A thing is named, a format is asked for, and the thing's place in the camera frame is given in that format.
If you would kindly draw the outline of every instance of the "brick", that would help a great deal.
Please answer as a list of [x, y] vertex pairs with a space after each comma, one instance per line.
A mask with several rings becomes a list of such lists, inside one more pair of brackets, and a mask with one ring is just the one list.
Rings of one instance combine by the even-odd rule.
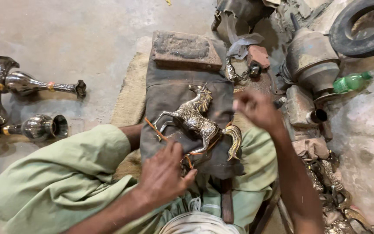
[[161, 67], [219, 71], [223, 65], [211, 40], [195, 34], [155, 31], [151, 53]]
[[251, 66], [251, 62], [255, 61], [260, 67], [262, 67], [262, 69], [266, 69], [271, 65], [268, 58], [268, 52], [265, 47], [258, 45], [248, 46], [248, 55], [246, 57], [248, 66]]

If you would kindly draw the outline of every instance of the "engraved brass horse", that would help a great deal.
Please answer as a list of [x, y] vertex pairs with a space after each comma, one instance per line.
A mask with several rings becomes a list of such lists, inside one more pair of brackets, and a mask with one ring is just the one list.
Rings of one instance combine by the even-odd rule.
[[[157, 123], [164, 115], [177, 118], [181, 123], [198, 132], [203, 139], [203, 148], [191, 152], [194, 154], [205, 152], [209, 147], [210, 141], [217, 134], [229, 135], [233, 139], [233, 144], [229, 149], [229, 158], [227, 161], [232, 158], [239, 159], [236, 157], [236, 153], [242, 142], [240, 129], [235, 125], [230, 125], [224, 129], [220, 129], [215, 122], [202, 116], [202, 113], [209, 109], [209, 104], [212, 100], [211, 92], [206, 88], [206, 85], [207, 83], [204, 86], [189, 85], [189, 89], [196, 93], [197, 96], [194, 99], [181, 104], [181, 106], [174, 112], [162, 112], [158, 119], [153, 123], [154, 129], [157, 130]], [[160, 132], [163, 132], [168, 125], [174, 125], [174, 122], [165, 122], [161, 127]]]

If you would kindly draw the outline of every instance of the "light green kurta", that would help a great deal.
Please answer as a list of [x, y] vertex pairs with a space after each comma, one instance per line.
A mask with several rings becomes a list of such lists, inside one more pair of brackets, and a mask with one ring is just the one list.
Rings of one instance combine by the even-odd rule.
[[[105, 208], [137, 181], [112, 175], [130, 153], [130, 144], [113, 125], [99, 125], [39, 149], [10, 165], [0, 175], [0, 220], [7, 233], [59, 233]], [[247, 232], [268, 185], [276, 178], [276, 152], [269, 134], [254, 127], [243, 134], [242, 163], [246, 175], [234, 178], [234, 224]], [[188, 202], [202, 199], [202, 211], [221, 216], [219, 181], [196, 176], [184, 196], [132, 221], [117, 233], [158, 233], [173, 217], [188, 211]]]

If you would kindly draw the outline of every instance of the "hand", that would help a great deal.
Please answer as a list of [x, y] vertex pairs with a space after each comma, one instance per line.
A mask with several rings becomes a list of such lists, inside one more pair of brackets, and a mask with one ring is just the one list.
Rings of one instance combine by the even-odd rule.
[[141, 180], [134, 189], [148, 204], [159, 207], [177, 196], [194, 183], [197, 170], [191, 170], [183, 178], [180, 171], [180, 160], [183, 149], [180, 143], [169, 141], [153, 157], [145, 160], [142, 166]]
[[285, 129], [281, 113], [275, 109], [272, 99], [254, 89], [240, 92], [233, 101], [233, 110], [240, 111], [255, 125], [270, 134]]

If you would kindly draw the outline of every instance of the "horse head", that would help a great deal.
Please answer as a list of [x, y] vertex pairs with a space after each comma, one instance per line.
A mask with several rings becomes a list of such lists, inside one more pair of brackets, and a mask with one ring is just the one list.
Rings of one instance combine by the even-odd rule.
[[213, 99], [211, 97], [211, 92], [208, 88], [206, 88], [207, 83], [203, 86], [196, 86], [196, 85], [189, 85], [188, 89], [193, 91], [197, 94], [198, 100], [194, 102], [194, 104], [197, 105], [197, 108], [200, 112], [205, 112], [209, 109], [209, 104], [211, 100]]

